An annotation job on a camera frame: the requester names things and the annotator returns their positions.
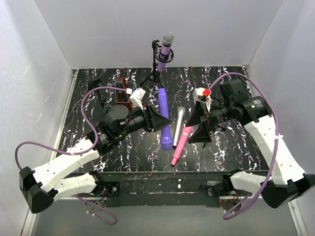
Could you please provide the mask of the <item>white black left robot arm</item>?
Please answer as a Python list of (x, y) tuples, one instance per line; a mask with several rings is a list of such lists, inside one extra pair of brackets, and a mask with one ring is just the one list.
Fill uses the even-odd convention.
[(150, 105), (132, 111), (123, 105), (111, 107), (96, 131), (88, 133), (68, 153), (36, 168), (24, 167), (19, 171), (19, 188), (31, 212), (40, 213), (54, 201), (80, 193), (102, 195), (108, 184), (96, 172), (78, 177), (69, 174), (117, 147), (128, 134), (140, 129), (157, 132), (170, 123)]

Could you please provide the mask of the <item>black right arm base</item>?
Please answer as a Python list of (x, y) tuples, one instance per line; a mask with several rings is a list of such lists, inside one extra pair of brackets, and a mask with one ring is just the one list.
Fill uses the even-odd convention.
[(198, 190), (204, 192), (209, 197), (232, 196), (238, 193), (231, 182), (232, 173), (219, 176), (216, 180), (209, 180), (200, 185)]

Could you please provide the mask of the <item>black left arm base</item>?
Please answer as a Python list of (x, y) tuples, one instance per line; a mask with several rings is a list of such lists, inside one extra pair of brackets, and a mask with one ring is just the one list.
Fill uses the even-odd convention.
[(93, 190), (95, 196), (101, 197), (118, 197), (120, 195), (120, 182), (106, 180), (101, 177), (96, 177), (96, 187)]

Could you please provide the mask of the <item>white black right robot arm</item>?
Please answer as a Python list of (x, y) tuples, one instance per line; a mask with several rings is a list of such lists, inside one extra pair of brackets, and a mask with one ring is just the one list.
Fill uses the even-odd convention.
[(254, 139), (271, 171), (262, 191), (259, 189), (265, 179), (242, 170), (223, 176), (223, 190), (257, 193), (272, 208), (278, 208), (311, 190), (315, 185), (315, 176), (300, 167), (282, 137), (276, 133), (274, 116), (266, 100), (261, 96), (250, 98), (239, 79), (221, 84), (220, 90), (222, 100), (215, 107), (211, 107), (210, 90), (194, 90), (195, 108), (187, 124), (197, 125), (198, 129), (188, 138), (188, 143), (210, 143), (220, 124), (235, 119)]

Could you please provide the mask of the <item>purple plastic microphone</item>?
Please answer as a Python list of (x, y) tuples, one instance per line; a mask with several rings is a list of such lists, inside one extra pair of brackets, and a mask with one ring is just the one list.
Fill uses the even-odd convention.
[(165, 88), (158, 89), (158, 108), (159, 114), (164, 118), (162, 124), (164, 127), (161, 129), (160, 145), (162, 150), (168, 151), (172, 149), (173, 139), (170, 133), (168, 102)]

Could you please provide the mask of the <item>purple glitter microphone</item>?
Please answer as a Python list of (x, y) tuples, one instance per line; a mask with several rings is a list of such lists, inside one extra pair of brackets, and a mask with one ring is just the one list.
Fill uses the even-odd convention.
[(157, 70), (162, 72), (165, 70), (166, 64), (169, 63), (171, 44), (174, 40), (174, 35), (172, 32), (167, 32), (162, 37), (162, 46), (159, 53), (159, 63)]

